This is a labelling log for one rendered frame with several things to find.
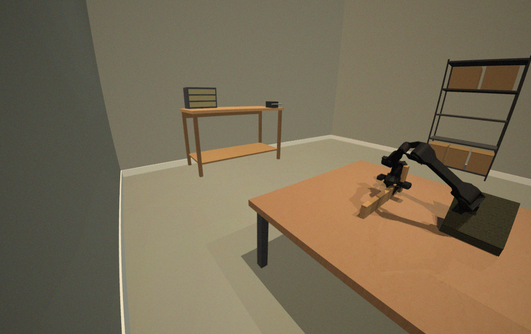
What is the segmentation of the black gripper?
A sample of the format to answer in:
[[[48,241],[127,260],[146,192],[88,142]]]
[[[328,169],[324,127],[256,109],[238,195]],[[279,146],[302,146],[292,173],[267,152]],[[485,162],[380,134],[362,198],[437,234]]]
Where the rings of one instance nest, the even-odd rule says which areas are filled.
[[[398,179],[400,180],[400,179],[401,179],[401,174],[402,174],[402,172],[397,172],[397,171],[393,171],[393,170],[391,170],[390,174],[391,174],[391,175],[396,174],[396,175],[397,175],[396,178],[398,178]],[[382,173],[381,173],[381,174],[379,174],[379,175],[377,176],[377,180],[384,180],[384,182],[385,182],[386,176],[387,176],[386,174],[382,174]],[[392,195],[394,195],[394,193],[396,192],[396,190],[397,190],[398,188],[401,188],[401,187],[402,187],[402,188],[405,188],[405,189],[408,190],[408,189],[411,188],[411,185],[412,185],[412,184],[411,184],[410,182],[407,182],[407,181],[405,181],[405,182],[398,181],[398,184],[396,184],[395,189],[393,190]],[[390,186],[390,185],[387,185],[387,184],[386,184],[386,188],[389,187],[389,186]]]

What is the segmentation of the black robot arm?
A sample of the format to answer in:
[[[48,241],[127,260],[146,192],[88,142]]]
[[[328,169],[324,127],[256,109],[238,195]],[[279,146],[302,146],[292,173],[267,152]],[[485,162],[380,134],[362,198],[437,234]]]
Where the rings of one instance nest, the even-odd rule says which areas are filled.
[[[407,151],[415,148],[410,154]],[[393,151],[388,157],[382,157],[382,164],[391,168],[393,171],[402,172],[403,166],[407,165],[405,161],[400,161],[402,155],[406,155],[408,159],[418,162],[419,164],[427,165],[433,170],[438,177],[445,181],[452,188],[452,195],[459,203],[459,211],[470,214],[475,214],[480,207],[480,203],[486,198],[485,195],[471,183],[466,183],[460,180],[456,174],[452,173],[440,160],[437,159],[435,150],[431,148],[427,142],[404,142],[397,151]],[[393,186],[398,184],[399,179],[397,175],[387,173],[385,184]]]

